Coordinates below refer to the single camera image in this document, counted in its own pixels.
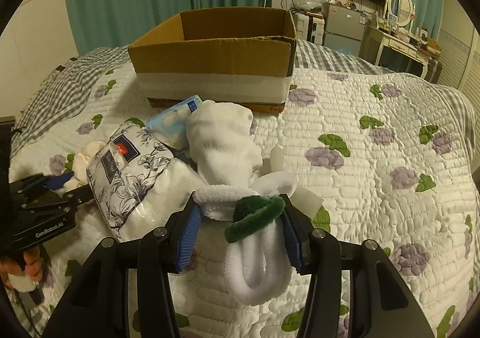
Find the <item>black robotic claw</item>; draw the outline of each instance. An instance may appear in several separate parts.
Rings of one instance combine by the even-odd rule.
[[[88,185],[62,198],[35,202],[47,190],[59,189],[72,176],[32,175],[9,184],[10,143],[14,117],[0,118],[0,258],[9,256],[23,269],[23,251],[75,227],[77,206],[93,198]]]
[[[434,336],[415,298],[375,241],[339,242],[313,228],[308,217],[287,196],[282,197],[290,262],[301,275],[311,274],[297,337],[314,338],[319,332],[325,338],[337,337],[342,270],[351,271],[350,338],[404,338],[402,329],[392,329],[403,324],[415,326],[411,338]],[[140,240],[104,239],[73,278],[43,337],[127,338],[127,271],[137,269],[142,337],[180,338],[168,273],[178,273],[179,260],[190,258],[193,243],[185,241],[185,234],[194,241],[198,228],[191,231],[192,217],[199,212],[190,197],[185,209],[172,214],[165,227]]]

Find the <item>brown cardboard box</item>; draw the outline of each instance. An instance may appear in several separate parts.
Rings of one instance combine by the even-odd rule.
[[[198,94],[278,113],[288,94],[295,47],[290,12],[223,7],[179,13],[128,51],[153,107]]]

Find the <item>white sock bundle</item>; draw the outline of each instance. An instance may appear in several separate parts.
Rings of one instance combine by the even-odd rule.
[[[250,138],[253,119],[243,106],[214,101],[205,101],[191,114],[190,156],[207,183],[249,186],[253,170],[262,165],[262,151]]]
[[[251,111],[233,103],[205,101],[189,118],[187,137],[198,173],[210,184],[194,194],[203,213],[231,221],[235,204],[246,196],[291,195],[296,178],[288,172],[265,175],[254,182],[262,165],[260,148],[252,141]],[[234,298],[247,305],[280,296],[291,278],[280,219],[227,246],[225,283]]]

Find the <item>floral packaging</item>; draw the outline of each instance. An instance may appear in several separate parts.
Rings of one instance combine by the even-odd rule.
[[[87,168],[88,183],[117,239],[173,157],[167,146],[132,122],[117,129],[97,153]]]

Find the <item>floral quilt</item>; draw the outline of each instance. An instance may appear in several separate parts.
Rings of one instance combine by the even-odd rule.
[[[447,337],[479,289],[479,199],[449,104],[433,85],[404,73],[298,68],[290,89],[282,114],[254,115],[252,139],[264,157],[276,144],[283,146],[285,169],[323,198],[313,218],[316,227],[339,240],[375,239],[382,246],[437,338]],[[11,179],[36,172],[61,174],[89,142],[107,141],[126,120],[142,125],[154,114],[131,64],[115,68],[97,81],[79,115],[57,123],[15,155]],[[238,304],[222,283],[226,245],[219,240],[224,229],[225,223],[204,222],[188,271],[170,277],[183,336],[294,337],[309,277],[294,274],[287,291],[263,305]],[[28,308],[38,331],[105,236],[111,232],[100,212],[80,210],[74,230],[44,245],[41,299]],[[348,329],[349,287],[344,272],[342,338]],[[19,304],[14,301],[14,306],[29,328]],[[132,336],[138,336],[136,311],[133,302]]]

